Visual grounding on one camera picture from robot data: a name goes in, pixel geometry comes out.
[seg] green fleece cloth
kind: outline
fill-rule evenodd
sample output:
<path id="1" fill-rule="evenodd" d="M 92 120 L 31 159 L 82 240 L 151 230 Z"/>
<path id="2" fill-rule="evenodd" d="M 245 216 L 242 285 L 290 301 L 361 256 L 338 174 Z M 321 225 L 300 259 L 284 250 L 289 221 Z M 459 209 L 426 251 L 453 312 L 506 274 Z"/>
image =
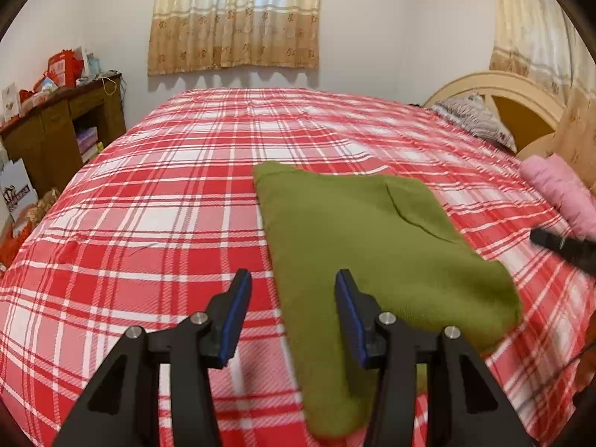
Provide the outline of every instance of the green fleece cloth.
<path id="1" fill-rule="evenodd" d="M 522 318 L 506 268 L 485 261 L 416 179 L 323 176 L 266 162 L 254 181 L 306 422 L 337 439 L 370 417 L 376 372 L 342 343 L 335 276 L 350 269 L 383 310 L 427 331 L 458 326 L 493 350 Z M 426 387 L 425 371 L 419 386 Z"/>

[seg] wooden cabinet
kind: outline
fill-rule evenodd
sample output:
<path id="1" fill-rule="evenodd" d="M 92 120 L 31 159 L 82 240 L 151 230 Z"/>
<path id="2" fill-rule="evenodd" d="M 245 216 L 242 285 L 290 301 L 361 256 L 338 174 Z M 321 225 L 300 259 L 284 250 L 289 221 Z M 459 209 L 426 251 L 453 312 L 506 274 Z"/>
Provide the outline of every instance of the wooden cabinet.
<path id="1" fill-rule="evenodd" d="M 120 101 L 120 74 L 75 89 L 58 91 L 52 99 L 0 131 L 8 157 L 22 158 L 31 183 L 41 197 L 51 188 L 62 191 L 83 165 L 76 129 L 97 127 L 104 146 L 126 132 Z"/>

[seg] wooden headboard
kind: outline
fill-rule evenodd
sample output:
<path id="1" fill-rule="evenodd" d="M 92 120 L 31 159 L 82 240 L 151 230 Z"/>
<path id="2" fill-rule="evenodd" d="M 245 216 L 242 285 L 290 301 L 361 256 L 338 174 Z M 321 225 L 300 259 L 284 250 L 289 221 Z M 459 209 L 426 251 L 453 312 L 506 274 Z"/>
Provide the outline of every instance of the wooden headboard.
<path id="1" fill-rule="evenodd" d="M 444 86 L 424 106 L 472 93 L 482 95 L 487 107 L 509 128 L 521 150 L 518 157 L 546 153 L 565 106 L 525 77 L 501 71 L 470 74 Z"/>

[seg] plaid bed sheet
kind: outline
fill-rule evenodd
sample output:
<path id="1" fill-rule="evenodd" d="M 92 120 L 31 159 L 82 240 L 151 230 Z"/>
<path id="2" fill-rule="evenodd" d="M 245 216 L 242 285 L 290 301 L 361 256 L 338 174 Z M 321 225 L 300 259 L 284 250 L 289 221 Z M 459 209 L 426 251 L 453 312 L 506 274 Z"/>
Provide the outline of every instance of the plaid bed sheet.
<path id="1" fill-rule="evenodd" d="M 593 281 L 528 237 L 567 223 L 519 163 L 429 110 L 282 89 L 190 91 L 153 111 L 82 168 L 25 242 L 0 287 L 0 396 L 50 446 L 78 395 L 130 325 L 158 330 L 203 310 L 234 272 L 253 297 L 229 367 L 211 371 L 225 446 L 317 446 L 293 375 L 252 167 L 421 179 L 469 243 L 511 272 L 523 323 L 487 363 L 528 431 L 549 441 L 572 412 L 574 368 L 532 392 L 583 346 Z M 414 445 L 425 436 L 417 400 Z M 172 445 L 168 369 L 162 444 Z M 364 430 L 337 446 L 361 444 Z"/>

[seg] pillow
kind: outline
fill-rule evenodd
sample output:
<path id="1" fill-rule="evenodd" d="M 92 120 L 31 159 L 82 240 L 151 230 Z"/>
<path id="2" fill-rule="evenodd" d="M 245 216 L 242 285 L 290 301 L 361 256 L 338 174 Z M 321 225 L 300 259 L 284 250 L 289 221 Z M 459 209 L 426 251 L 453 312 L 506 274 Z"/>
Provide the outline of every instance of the pillow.
<path id="1" fill-rule="evenodd" d="M 517 153 L 511 131 L 488 109 L 481 95 L 449 98 L 432 106 L 432 110 L 472 135 Z"/>
<path id="2" fill-rule="evenodd" d="M 561 213 L 578 237 L 596 240 L 596 200 L 561 156 L 530 156 L 521 164 L 520 174 Z"/>

